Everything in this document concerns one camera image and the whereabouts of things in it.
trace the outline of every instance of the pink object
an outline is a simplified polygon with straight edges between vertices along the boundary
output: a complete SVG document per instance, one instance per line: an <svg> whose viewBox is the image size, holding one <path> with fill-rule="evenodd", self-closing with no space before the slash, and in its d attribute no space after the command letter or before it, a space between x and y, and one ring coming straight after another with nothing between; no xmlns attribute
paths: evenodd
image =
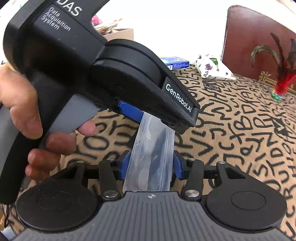
<svg viewBox="0 0 296 241"><path fill-rule="evenodd" d="M91 24L93 26L97 26L97 25L99 25L101 23L103 23L103 21L101 19L99 19L97 15L95 15L95 16L92 17Z"/></svg>

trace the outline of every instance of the device handle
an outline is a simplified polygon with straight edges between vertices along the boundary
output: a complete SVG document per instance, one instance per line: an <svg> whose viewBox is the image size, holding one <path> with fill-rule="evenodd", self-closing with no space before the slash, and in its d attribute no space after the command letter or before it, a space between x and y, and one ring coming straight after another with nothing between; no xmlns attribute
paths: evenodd
<svg viewBox="0 0 296 241"><path fill-rule="evenodd" d="M95 104L48 76L34 72L31 83L38 94L44 134L38 140L24 137L13 125L9 109L0 109L0 203L11 204L18 195L33 148L45 149L47 136L55 131L71 133L97 114Z"/></svg>

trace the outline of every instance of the printed gift bag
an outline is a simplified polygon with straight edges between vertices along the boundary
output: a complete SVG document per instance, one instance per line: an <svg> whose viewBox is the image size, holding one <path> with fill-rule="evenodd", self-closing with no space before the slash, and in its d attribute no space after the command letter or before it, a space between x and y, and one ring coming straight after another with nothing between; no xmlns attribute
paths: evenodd
<svg viewBox="0 0 296 241"><path fill-rule="evenodd" d="M220 59L206 54L199 55L195 67L205 79L211 80L236 80L233 73L221 62Z"/></svg>

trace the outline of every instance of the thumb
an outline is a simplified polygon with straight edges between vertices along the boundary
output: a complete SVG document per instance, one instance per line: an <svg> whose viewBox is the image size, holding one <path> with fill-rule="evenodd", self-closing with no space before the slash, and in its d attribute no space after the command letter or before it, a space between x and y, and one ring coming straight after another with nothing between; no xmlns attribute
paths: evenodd
<svg viewBox="0 0 296 241"><path fill-rule="evenodd" d="M22 75L12 71L7 65L0 67L0 103L10 108L14 125L27 138L42 136L38 97L35 88Z"/></svg>

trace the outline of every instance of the blue box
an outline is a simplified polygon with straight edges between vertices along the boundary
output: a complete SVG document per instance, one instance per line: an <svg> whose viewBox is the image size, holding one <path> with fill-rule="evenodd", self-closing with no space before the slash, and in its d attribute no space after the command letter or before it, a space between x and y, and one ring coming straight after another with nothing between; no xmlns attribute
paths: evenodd
<svg viewBox="0 0 296 241"><path fill-rule="evenodd" d="M179 57L161 57L160 59L170 70L189 67L189 61Z"/></svg>

